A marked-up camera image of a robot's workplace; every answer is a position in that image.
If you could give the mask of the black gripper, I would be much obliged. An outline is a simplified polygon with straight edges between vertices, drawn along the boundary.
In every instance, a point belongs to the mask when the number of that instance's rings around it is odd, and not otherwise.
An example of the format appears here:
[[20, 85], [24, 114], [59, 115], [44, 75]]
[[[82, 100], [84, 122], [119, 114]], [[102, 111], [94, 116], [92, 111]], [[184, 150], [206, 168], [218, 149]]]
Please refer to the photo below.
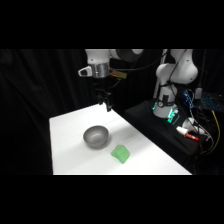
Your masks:
[[98, 100], [99, 105], [103, 104], [103, 100], [105, 100], [107, 112], [110, 112], [113, 107], [113, 99], [109, 98], [111, 95], [110, 87], [109, 87], [109, 78], [101, 78], [94, 80], [95, 85], [95, 93]]

